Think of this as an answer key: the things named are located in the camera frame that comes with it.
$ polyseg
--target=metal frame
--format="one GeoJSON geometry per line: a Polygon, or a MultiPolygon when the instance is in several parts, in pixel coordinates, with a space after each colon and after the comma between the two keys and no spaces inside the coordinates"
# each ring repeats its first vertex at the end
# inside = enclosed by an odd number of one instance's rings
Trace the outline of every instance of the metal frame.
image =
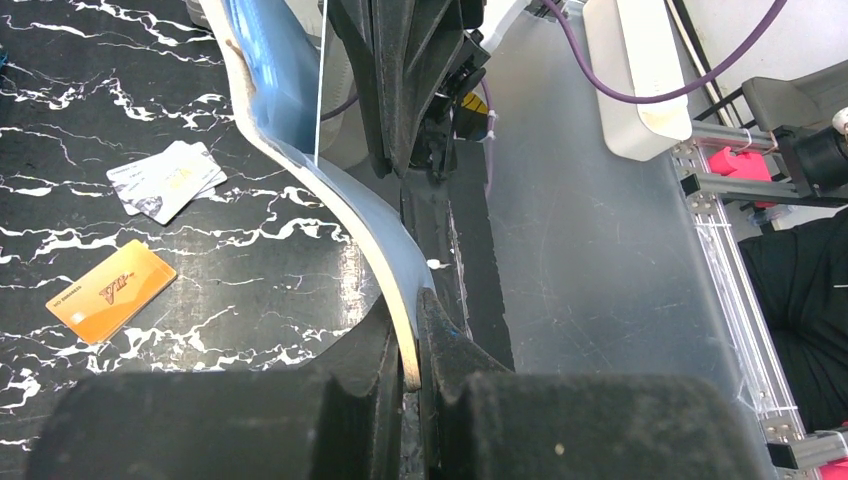
{"type": "MultiPolygon", "coordinates": [[[[792,174],[788,183],[763,182],[740,178],[722,177],[706,170],[681,167],[680,174],[683,190],[687,197],[697,199],[704,195],[717,196],[722,200],[759,201],[788,205],[806,205],[811,207],[839,207],[848,204],[848,189],[837,189],[822,194],[811,190],[804,176],[800,160],[794,151],[787,151],[788,143],[778,135],[777,140],[768,133],[752,132],[748,129],[734,129],[699,121],[692,122],[695,132],[689,144],[684,145],[683,154],[691,155],[695,148],[720,149],[731,147],[737,152],[769,153],[784,147],[782,154],[785,168],[792,174]]],[[[774,180],[786,178],[782,174],[774,180]]]]}
{"type": "Polygon", "coordinates": [[[796,442],[769,442],[769,455],[775,465],[795,470],[809,469],[844,458],[848,448],[845,446],[846,439],[848,427],[816,432],[796,442]]]}
{"type": "MultiPolygon", "coordinates": [[[[692,138],[675,146],[671,156],[681,179],[691,175],[699,179],[710,178],[704,177],[709,174],[704,150],[726,146],[760,152],[775,147],[769,135],[693,122],[692,138]]],[[[764,439],[778,443],[802,440],[805,432],[798,407],[789,391],[719,195],[698,191],[687,198],[687,204],[744,375],[740,401],[746,401],[742,395],[745,389],[747,400],[751,402],[749,406],[760,419],[764,439]]],[[[777,470],[782,478],[821,478],[816,469],[777,470]]]]}

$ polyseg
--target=black strip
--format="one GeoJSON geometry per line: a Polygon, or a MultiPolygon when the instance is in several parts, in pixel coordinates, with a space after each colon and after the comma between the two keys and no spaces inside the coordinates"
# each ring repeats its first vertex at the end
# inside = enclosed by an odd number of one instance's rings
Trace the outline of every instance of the black strip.
{"type": "Polygon", "coordinates": [[[795,459],[795,452],[792,451],[792,446],[786,443],[767,443],[771,462],[775,467],[787,468],[792,470],[798,469],[798,461],[795,459]]]}
{"type": "MultiPolygon", "coordinates": [[[[674,8],[677,10],[677,14],[680,16],[680,23],[683,25],[683,31],[686,32],[689,40],[692,41],[692,48],[695,49],[695,56],[698,57],[698,60],[701,62],[701,65],[704,66],[704,69],[709,72],[713,69],[713,67],[710,65],[710,61],[707,60],[707,54],[704,51],[704,46],[701,45],[701,39],[698,37],[697,30],[695,30],[695,24],[692,23],[692,17],[689,16],[689,10],[686,9],[686,5],[683,3],[683,0],[671,0],[671,3],[674,5],[674,8]]],[[[721,94],[721,89],[718,87],[718,82],[713,80],[710,84],[713,88],[715,88],[716,94],[719,96],[719,100],[721,100],[723,95],[721,94]]],[[[739,124],[742,124],[742,117],[739,116],[736,106],[731,103],[730,107],[733,108],[733,113],[736,115],[736,119],[739,121],[739,124]]]]}
{"type": "Polygon", "coordinates": [[[710,108],[708,108],[708,109],[704,110],[703,112],[701,112],[700,114],[698,114],[698,116],[695,117],[695,120],[701,122],[701,121],[704,121],[704,120],[710,118],[711,116],[715,115],[719,110],[724,108],[726,105],[730,104],[732,101],[739,98],[741,95],[742,95],[742,87],[739,87],[736,90],[734,90],[733,92],[731,92],[730,95],[719,100],[718,103],[714,104],[710,108]]]}
{"type": "Polygon", "coordinates": [[[683,194],[688,197],[701,190],[701,183],[698,181],[698,176],[693,173],[680,180],[680,187],[683,188],[683,194]]]}
{"type": "Polygon", "coordinates": [[[771,222],[766,222],[766,223],[760,225],[760,231],[762,233],[774,233],[775,232],[774,224],[771,223],[771,222]]]}
{"type": "Polygon", "coordinates": [[[401,188],[401,219],[424,256],[442,262],[455,261],[453,226],[463,264],[463,278],[456,265],[433,270],[436,295],[458,329],[466,325],[474,343],[501,365],[515,370],[512,342],[504,319],[504,300],[495,258],[489,209],[484,194],[486,162],[483,145],[457,140],[457,169],[447,182],[436,183],[430,172],[410,169],[401,188]],[[460,287],[465,287],[468,318],[462,310],[460,287]]]}

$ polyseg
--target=purple cable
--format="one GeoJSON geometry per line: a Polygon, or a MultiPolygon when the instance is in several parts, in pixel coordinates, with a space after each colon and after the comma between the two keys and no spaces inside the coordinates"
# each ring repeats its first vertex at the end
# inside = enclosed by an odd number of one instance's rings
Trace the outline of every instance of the purple cable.
{"type": "Polygon", "coordinates": [[[350,106],[353,105],[354,103],[356,103],[357,100],[359,100],[359,92],[354,93],[350,98],[345,100],[345,103],[343,103],[343,104],[339,105],[338,107],[330,110],[329,112],[325,113],[324,115],[321,115],[321,121],[323,122],[325,120],[329,120],[333,117],[341,115],[342,112],[344,112],[345,110],[350,108],[350,106]]]}
{"type": "Polygon", "coordinates": [[[586,58],[580,52],[577,37],[574,35],[574,31],[571,30],[571,26],[568,24],[568,20],[565,18],[565,15],[562,14],[560,7],[555,5],[552,0],[542,0],[542,3],[545,4],[545,6],[548,7],[548,9],[550,9],[554,14],[554,17],[556,17],[557,22],[559,22],[562,27],[562,31],[565,32],[565,36],[568,38],[568,44],[571,46],[571,51],[574,52],[574,58],[577,59],[577,65],[580,66],[580,70],[583,70],[583,74],[586,75],[586,78],[589,79],[589,82],[591,82],[598,91],[608,97],[625,103],[647,104],[665,102],[667,100],[686,95],[687,93],[693,92],[715,80],[716,77],[724,73],[725,70],[736,63],[736,61],[739,60],[742,55],[744,55],[745,52],[747,52],[757,42],[757,40],[760,39],[766,29],[768,29],[772,22],[774,22],[774,19],[777,18],[777,14],[783,10],[783,7],[786,5],[786,0],[774,0],[771,8],[769,8],[763,19],[760,20],[760,23],[757,24],[751,34],[748,35],[748,38],[746,38],[723,62],[718,64],[716,68],[710,70],[703,77],[698,78],[688,85],[684,85],[677,90],[653,97],[634,97],[632,95],[625,95],[623,93],[616,92],[598,80],[598,77],[595,76],[591,67],[589,67],[589,64],[586,62],[586,58]]]}
{"type": "Polygon", "coordinates": [[[486,199],[489,198],[489,193],[492,191],[492,177],[494,174],[495,166],[492,161],[492,149],[494,148],[494,132],[495,132],[495,107],[492,105],[492,92],[489,91],[489,82],[486,81],[486,77],[483,77],[480,80],[480,85],[483,86],[483,96],[486,97],[486,107],[489,110],[489,113],[486,114],[488,117],[488,121],[486,122],[486,138],[489,139],[489,148],[485,149],[483,156],[486,159],[486,199]]]}

